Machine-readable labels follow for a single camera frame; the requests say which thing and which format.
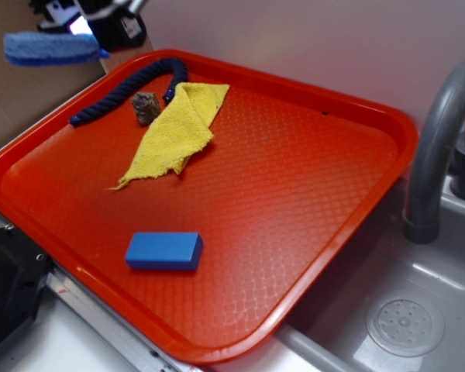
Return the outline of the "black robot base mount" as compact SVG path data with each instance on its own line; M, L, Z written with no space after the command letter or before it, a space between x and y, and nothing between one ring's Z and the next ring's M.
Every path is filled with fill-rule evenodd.
M0 229L0 352L35 322L51 266L20 229Z

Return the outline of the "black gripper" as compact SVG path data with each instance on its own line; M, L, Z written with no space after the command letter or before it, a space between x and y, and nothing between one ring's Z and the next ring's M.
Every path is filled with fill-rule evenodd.
M146 3L133 1L32 0L29 7L43 19L45 33L90 34L108 52L141 47L147 39L140 11Z

